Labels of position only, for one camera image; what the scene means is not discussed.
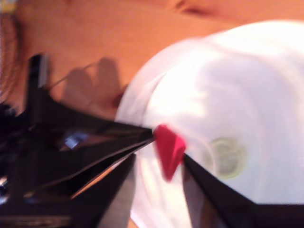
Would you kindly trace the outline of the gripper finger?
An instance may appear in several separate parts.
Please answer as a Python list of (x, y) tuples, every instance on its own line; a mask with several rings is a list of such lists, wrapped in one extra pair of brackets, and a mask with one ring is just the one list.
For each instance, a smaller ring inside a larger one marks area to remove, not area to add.
[(302, 228), (303, 204), (258, 204), (219, 181), (191, 157), (184, 165), (227, 228)]
[(33, 122), (52, 131), (82, 131), (107, 136), (153, 137), (152, 130), (97, 118), (54, 101), (50, 95), (33, 98)]
[(14, 195), (76, 196), (110, 167), (127, 159), (152, 139), (100, 139), (62, 150), (44, 139), (21, 147), (14, 164)]
[(75, 198), (74, 228), (126, 228), (135, 194), (135, 155)]

